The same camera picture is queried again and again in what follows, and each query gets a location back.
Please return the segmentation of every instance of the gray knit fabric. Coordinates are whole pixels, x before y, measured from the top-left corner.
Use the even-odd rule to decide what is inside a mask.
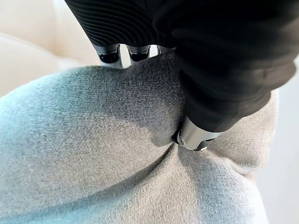
[[[275,98],[194,152],[171,142],[185,104],[172,53],[33,81],[0,99],[0,223],[267,223],[252,172]]]

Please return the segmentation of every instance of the black ribbed grip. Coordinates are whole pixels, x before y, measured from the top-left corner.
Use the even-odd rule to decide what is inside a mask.
[[[146,6],[130,0],[65,0],[86,35],[96,46],[156,44],[175,47],[170,36],[156,32]]]

